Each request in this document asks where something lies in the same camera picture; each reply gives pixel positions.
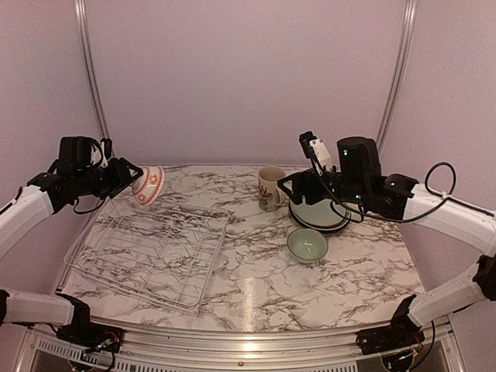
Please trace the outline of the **white red small bowl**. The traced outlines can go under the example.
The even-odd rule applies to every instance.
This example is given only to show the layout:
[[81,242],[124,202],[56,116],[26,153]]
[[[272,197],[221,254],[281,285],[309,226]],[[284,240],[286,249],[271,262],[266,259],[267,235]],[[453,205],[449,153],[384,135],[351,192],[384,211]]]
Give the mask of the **white red small bowl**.
[[143,175],[132,185],[133,197],[142,205],[151,205],[160,195],[164,185],[164,171],[161,167],[143,167]]

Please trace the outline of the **small pale green cup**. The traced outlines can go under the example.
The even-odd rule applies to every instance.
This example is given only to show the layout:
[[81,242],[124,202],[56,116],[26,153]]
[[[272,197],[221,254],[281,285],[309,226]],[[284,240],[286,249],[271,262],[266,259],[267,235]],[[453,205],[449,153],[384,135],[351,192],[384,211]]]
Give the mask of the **small pale green cup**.
[[290,256],[300,264],[313,264],[321,260],[329,250],[327,239],[318,231],[299,228],[287,238]]

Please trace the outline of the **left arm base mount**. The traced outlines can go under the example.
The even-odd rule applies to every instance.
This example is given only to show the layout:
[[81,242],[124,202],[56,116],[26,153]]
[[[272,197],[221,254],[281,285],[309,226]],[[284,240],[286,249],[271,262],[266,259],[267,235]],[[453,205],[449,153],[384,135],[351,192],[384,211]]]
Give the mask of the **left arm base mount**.
[[74,306],[70,324],[57,328],[57,338],[84,346],[87,348],[87,353],[101,350],[119,352],[123,334],[121,328],[92,322],[91,310],[86,303],[68,294],[57,293],[57,295]]

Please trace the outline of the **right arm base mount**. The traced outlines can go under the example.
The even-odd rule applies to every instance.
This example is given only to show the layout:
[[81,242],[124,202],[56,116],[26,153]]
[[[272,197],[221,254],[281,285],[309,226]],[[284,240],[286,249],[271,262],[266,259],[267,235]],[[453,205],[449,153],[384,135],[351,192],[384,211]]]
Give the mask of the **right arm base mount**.
[[363,355],[383,353],[423,343],[421,328],[408,317],[408,308],[400,305],[388,325],[362,329],[356,335],[356,344]]

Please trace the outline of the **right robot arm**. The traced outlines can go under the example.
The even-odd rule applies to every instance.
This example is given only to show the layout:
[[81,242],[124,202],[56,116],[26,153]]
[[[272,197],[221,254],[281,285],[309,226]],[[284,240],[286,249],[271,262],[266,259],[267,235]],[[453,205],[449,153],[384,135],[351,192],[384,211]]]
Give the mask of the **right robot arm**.
[[278,187],[300,205],[329,199],[351,213],[385,222],[413,223],[451,236],[481,252],[465,272],[398,306],[384,341],[399,347],[415,329],[479,301],[495,299],[495,213],[434,191],[426,183],[402,175],[381,173],[377,144],[351,136],[337,143],[339,166],[334,166],[323,141],[313,133],[299,141],[312,168],[278,181]]

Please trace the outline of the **patterned beige tall cup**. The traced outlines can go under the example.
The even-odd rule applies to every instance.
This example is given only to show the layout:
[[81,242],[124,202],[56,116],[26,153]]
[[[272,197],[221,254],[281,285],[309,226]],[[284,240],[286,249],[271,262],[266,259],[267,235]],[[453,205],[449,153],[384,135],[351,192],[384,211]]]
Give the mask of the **patterned beige tall cup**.
[[278,181],[285,178],[280,167],[266,166],[258,170],[258,203],[264,212],[275,212],[285,202],[286,194],[278,187]]

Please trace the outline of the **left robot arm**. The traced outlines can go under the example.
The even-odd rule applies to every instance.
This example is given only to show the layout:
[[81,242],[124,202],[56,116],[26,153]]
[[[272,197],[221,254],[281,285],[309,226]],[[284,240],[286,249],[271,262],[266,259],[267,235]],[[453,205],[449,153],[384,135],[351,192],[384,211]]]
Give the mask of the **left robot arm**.
[[[19,187],[1,210],[1,255],[6,255],[34,227],[84,196],[114,198],[143,176],[140,167],[112,156],[112,141],[65,136],[49,170]],[[98,338],[84,302],[65,294],[1,290],[1,322],[61,326],[80,344]]]

